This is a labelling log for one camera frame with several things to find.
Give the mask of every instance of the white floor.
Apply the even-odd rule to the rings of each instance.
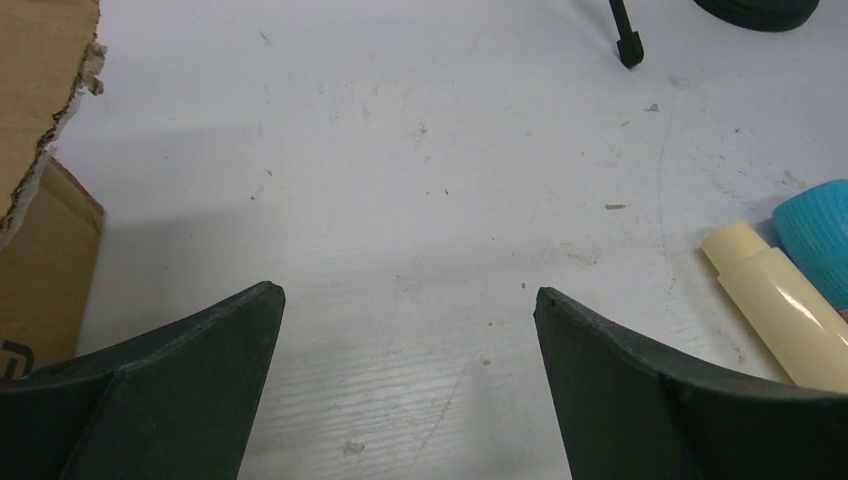
[[[542,286],[779,378],[697,248],[848,176],[848,4],[628,0],[627,71],[604,0],[101,3],[59,143],[109,214],[80,352],[284,286],[240,478],[568,478]]]

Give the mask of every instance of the beige cylinder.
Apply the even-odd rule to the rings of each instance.
[[[848,324],[780,249],[745,222],[715,232],[701,248],[796,384],[848,393]]]

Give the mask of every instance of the black round base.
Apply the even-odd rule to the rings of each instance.
[[[695,0],[704,10],[736,26],[763,32],[798,28],[819,0]]]

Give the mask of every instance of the cardboard box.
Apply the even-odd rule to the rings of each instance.
[[[0,9],[0,377],[71,358],[102,207],[51,154],[78,89],[95,78],[94,0],[4,0]]]

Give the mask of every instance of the dark green plastic piece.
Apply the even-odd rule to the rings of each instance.
[[[235,479],[284,306],[280,287],[260,283],[113,347],[0,379],[0,479]]]
[[[552,288],[535,318],[575,480],[848,478],[848,396],[704,362]]]

